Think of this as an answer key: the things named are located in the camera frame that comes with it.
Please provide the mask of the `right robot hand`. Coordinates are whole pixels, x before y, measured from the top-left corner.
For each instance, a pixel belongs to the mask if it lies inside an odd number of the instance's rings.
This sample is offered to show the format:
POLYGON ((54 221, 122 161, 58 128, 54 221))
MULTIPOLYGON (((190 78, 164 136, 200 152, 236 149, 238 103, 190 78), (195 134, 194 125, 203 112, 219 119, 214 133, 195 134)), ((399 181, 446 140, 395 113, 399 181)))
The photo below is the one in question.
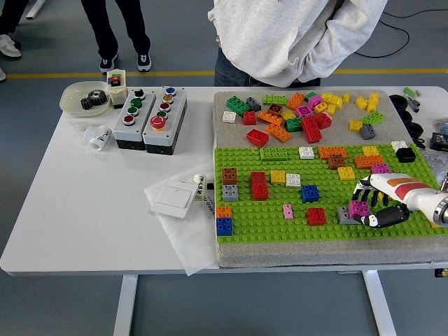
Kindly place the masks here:
POLYGON ((383 205, 389 199, 399 201, 399 205, 390 206, 369 216, 355 215, 353 219, 371 228, 387 228, 405 222, 410 211, 421 211, 427 219, 440 227, 447 227, 447 193, 431 188, 406 174, 371 174, 361 179, 353 192, 353 200, 368 198, 373 190, 371 205, 377 203, 377 195, 382 193, 383 205))

